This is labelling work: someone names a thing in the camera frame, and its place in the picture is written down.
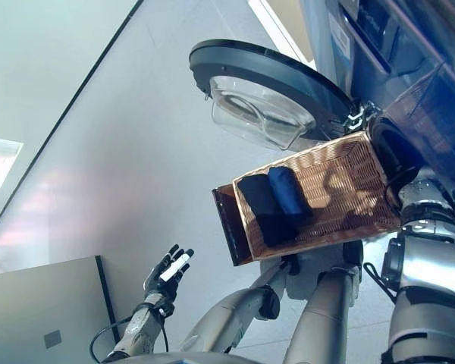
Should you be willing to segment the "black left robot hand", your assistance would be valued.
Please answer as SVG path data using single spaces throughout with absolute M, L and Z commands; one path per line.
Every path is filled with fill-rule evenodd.
M 174 312 L 177 289 L 186 271 L 190 268 L 189 261 L 193 255 L 193 249 L 181 249 L 174 244 L 143 282 L 144 297 L 148 302 L 153 295 L 160 296 L 158 300 L 151 301 L 151 303 L 163 318 L 171 316 Z

